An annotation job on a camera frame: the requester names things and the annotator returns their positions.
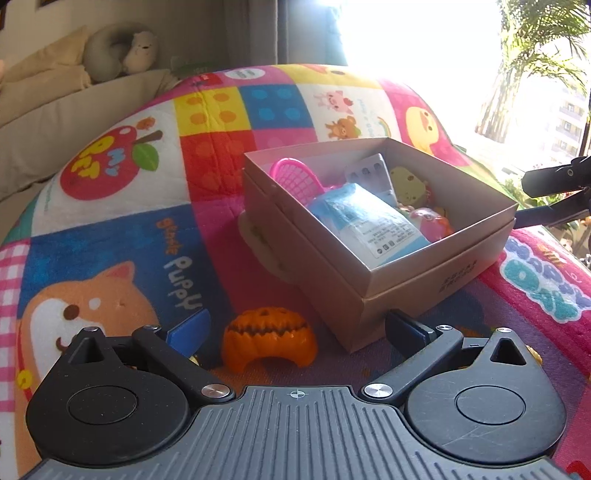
plastic packet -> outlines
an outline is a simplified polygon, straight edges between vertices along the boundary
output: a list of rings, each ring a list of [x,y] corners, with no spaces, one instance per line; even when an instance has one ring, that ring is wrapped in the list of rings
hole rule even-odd
[[[370,270],[430,245],[402,213],[356,183],[326,192],[308,209]]]

pink checkered pattern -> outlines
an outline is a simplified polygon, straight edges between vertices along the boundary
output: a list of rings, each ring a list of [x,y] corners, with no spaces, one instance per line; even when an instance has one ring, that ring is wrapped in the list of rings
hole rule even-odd
[[[0,412],[14,411],[15,327],[28,253],[28,240],[0,248]]]

colorful quilt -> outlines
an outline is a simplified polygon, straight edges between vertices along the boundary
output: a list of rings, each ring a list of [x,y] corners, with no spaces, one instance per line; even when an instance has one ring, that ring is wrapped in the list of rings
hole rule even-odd
[[[126,335],[211,313],[197,356],[245,384],[352,384],[401,361],[385,340],[348,355],[299,289],[261,254],[242,215],[242,154],[389,136],[500,188],[454,148],[411,89],[342,67],[262,66],[203,74],[116,124],[49,182],[0,247],[0,478],[37,461],[24,412],[82,327]],[[316,361],[267,359],[233,375],[220,359],[237,315],[281,306],[308,320]],[[591,277],[540,229],[515,231],[497,263],[422,322],[465,334],[515,329],[544,359],[568,412],[554,457],[591,480]]]

yellow square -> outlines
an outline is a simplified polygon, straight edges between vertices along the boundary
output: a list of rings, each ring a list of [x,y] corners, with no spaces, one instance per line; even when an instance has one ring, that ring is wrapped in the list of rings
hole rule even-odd
[[[236,87],[189,93],[174,99],[178,134],[250,130],[248,114]]]
[[[334,65],[275,65],[283,70],[295,83],[320,83],[350,87],[382,88],[374,79],[363,77]]]

cardboard box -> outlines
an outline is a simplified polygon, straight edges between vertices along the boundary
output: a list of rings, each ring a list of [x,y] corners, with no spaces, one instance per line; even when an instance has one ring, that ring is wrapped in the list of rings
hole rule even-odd
[[[343,183],[345,166],[381,153],[388,168],[403,166],[429,182],[437,206],[449,212],[453,235],[407,257],[369,270],[314,215],[267,174],[271,164],[293,157],[325,185]],[[295,145],[245,154],[244,171],[362,297],[371,297],[455,257],[509,223],[517,204],[474,177],[391,138]]]
[[[334,161],[344,168],[381,153],[389,168],[406,166],[428,180],[456,233],[419,252],[368,270],[305,207],[267,175],[270,165],[294,157],[324,184]],[[274,254],[349,352],[384,335],[384,314],[400,308],[416,316],[493,264],[514,224],[513,201],[464,172],[392,139],[297,145],[246,154],[246,212]]]

